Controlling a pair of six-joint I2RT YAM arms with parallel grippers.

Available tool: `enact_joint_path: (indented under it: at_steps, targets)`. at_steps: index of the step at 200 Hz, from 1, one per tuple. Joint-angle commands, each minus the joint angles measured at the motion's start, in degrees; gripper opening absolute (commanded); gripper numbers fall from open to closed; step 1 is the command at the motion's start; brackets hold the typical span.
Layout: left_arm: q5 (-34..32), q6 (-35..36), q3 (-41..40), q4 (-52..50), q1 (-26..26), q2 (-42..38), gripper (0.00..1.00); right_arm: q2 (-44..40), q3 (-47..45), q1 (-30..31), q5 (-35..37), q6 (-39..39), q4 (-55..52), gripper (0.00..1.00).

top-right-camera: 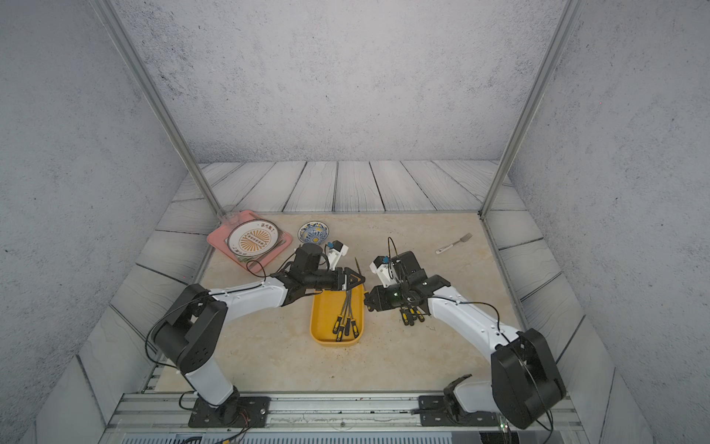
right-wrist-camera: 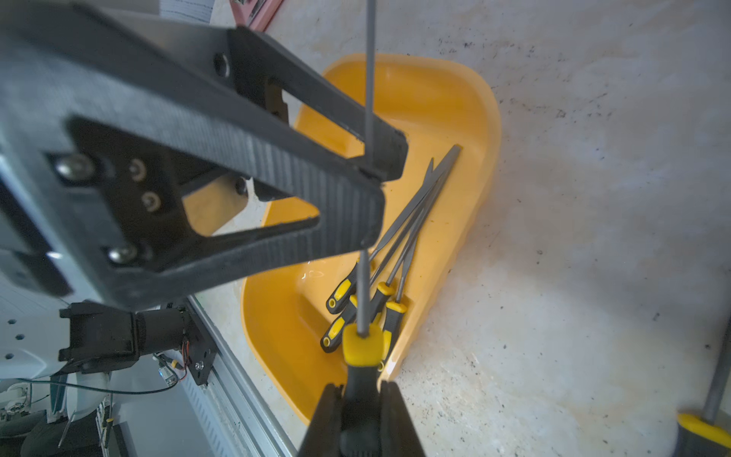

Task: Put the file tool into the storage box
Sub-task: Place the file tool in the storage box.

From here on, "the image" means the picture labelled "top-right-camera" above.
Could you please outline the file tool yellow black handle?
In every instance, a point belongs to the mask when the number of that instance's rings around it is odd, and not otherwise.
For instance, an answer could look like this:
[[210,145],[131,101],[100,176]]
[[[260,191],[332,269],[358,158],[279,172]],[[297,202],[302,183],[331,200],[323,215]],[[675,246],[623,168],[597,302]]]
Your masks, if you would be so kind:
[[338,314],[336,323],[333,327],[333,333],[338,335],[340,331],[345,331],[345,324],[349,319],[349,308],[351,307],[351,292],[346,292],[340,313]]

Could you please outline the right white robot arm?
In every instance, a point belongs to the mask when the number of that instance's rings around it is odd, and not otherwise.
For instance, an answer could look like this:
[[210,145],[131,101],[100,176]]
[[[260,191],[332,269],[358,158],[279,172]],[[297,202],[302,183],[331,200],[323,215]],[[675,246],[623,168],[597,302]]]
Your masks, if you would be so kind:
[[491,412],[526,429],[542,417],[553,417],[551,410],[566,397],[567,389],[539,331],[521,331],[503,323],[499,312],[484,312],[483,302],[470,301],[447,279],[428,275],[413,252],[379,256],[370,270],[380,283],[365,294],[369,311],[399,310],[407,325],[431,316],[473,344],[490,364],[490,379],[476,381],[465,375],[443,391],[452,423]]

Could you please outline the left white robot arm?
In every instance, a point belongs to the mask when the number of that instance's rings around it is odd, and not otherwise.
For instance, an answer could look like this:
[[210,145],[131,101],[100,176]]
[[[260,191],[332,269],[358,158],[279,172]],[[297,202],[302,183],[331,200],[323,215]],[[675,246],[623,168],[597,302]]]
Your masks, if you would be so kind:
[[214,412],[237,404],[238,389],[214,358],[223,327],[262,310],[280,308],[321,292],[345,292],[364,284],[362,273],[338,265],[335,253],[314,244],[296,249],[276,272],[253,284],[209,290],[186,287],[149,330],[148,340],[173,363]]

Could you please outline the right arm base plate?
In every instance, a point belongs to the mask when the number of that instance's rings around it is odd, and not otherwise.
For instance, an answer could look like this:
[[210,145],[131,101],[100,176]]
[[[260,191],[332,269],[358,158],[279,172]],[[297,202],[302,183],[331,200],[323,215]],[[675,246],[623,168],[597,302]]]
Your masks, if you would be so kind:
[[419,416],[423,427],[499,427],[495,413],[477,411],[468,413],[459,407],[454,398],[446,395],[423,395],[418,407],[412,411]]

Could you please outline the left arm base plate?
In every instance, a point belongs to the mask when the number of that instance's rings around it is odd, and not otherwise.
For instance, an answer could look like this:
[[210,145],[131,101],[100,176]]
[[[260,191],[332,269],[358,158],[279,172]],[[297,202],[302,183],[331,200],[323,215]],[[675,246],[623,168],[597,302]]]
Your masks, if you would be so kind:
[[264,428],[271,398],[266,396],[240,396],[229,398],[213,406],[198,398],[188,421],[189,428]]

